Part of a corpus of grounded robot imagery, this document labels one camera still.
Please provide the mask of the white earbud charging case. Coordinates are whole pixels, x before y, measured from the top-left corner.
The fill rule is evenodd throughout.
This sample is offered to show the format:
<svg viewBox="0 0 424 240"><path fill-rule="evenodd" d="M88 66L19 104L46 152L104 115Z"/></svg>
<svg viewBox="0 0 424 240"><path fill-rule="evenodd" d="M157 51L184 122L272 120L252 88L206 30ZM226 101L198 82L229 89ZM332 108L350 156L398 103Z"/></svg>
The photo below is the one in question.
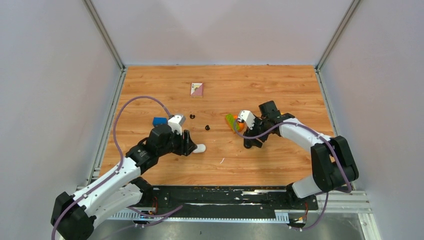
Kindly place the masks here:
<svg viewBox="0 0 424 240"><path fill-rule="evenodd" d="M192 151L193 154L204 153L206 151L206 146L204 144L197 144L196 148Z"/></svg>

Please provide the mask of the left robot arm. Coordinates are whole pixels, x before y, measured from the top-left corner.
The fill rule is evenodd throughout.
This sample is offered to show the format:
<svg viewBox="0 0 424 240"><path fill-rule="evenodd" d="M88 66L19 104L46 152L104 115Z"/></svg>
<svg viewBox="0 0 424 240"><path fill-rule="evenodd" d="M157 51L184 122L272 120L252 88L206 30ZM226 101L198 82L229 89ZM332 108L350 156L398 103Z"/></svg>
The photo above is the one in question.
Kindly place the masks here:
<svg viewBox="0 0 424 240"><path fill-rule="evenodd" d="M105 175L73 194L63 192L55 199L51 239L87 240L94 230L115 213L153 201L152 186L141 176L167 154L189 156L206 151L195 144L188 130L178 131L168 124L154 127L149 136L133 146Z"/></svg>

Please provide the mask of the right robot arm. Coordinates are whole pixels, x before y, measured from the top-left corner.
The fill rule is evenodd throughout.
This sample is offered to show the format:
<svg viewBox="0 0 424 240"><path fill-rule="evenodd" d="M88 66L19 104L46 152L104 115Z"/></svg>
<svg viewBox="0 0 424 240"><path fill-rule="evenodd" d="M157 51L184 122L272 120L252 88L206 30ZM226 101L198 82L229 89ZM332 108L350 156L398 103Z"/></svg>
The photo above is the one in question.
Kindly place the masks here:
<svg viewBox="0 0 424 240"><path fill-rule="evenodd" d="M233 124L245 124L241 134L246 149L261 148L270 134L288 139L310 153L311 175L288 186L286 204L298 209L306 197L340 191L352 191L352 182L359 178L348 141L343 136L331 137L301 123L290 113L282 114L274 101L259 105L260 116L249 110L241 110Z"/></svg>

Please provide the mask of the orange toy piece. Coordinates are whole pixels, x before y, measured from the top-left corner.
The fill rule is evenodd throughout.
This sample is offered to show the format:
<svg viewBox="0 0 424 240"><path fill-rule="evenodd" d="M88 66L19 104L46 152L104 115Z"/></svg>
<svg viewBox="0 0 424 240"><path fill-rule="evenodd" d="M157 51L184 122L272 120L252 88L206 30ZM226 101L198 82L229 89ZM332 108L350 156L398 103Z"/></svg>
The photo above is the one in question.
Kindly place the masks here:
<svg viewBox="0 0 424 240"><path fill-rule="evenodd" d="M245 129L245 123L242 122L241 120L236 121L236 119L238 118L238 116L235 115L235 114L232 115L232 118L233 118L233 123L231 125L233 125L234 123L236 123L235 129L238 132L242 132Z"/></svg>

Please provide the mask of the blue small object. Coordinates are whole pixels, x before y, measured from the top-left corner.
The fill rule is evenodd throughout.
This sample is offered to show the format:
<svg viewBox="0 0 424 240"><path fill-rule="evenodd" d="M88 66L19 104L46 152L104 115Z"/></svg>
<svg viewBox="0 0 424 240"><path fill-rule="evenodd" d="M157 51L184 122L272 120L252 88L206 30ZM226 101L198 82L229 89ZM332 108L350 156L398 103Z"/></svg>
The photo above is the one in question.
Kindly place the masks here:
<svg viewBox="0 0 424 240"><path fill-rule="evenodd" d="M164 125L168 123L168 119L166 117L154 117L152 120L152 125L154 127L158 125Z"/></svg>

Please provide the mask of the playing card box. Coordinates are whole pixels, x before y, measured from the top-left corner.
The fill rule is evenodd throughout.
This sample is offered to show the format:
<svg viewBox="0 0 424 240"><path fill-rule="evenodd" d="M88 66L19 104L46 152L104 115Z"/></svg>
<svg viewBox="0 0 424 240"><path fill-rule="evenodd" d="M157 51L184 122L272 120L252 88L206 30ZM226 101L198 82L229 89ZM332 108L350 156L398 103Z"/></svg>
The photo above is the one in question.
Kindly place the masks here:
<svg viewBox="0 0 424 240"><path fill-rule="evenodd" d="M204 95L204 84L202 82L192 82L190 96L192 98L202 98Z"/></svg>

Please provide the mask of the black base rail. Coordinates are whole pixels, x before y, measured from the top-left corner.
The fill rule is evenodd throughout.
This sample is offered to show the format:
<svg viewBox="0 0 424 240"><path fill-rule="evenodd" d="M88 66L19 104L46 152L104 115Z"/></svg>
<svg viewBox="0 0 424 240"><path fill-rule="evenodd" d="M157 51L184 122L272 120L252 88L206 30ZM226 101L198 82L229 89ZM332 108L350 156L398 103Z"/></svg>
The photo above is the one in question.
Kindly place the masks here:
<svg viewBox="0 0 424 240"><path fill-rule="evenodd" d="M176 218L211 220L269 220L276 211L317 210L315 196L300 200L285 186L177 186L157 185L135 204L142 210L165 214L181 206Z"/></svg>

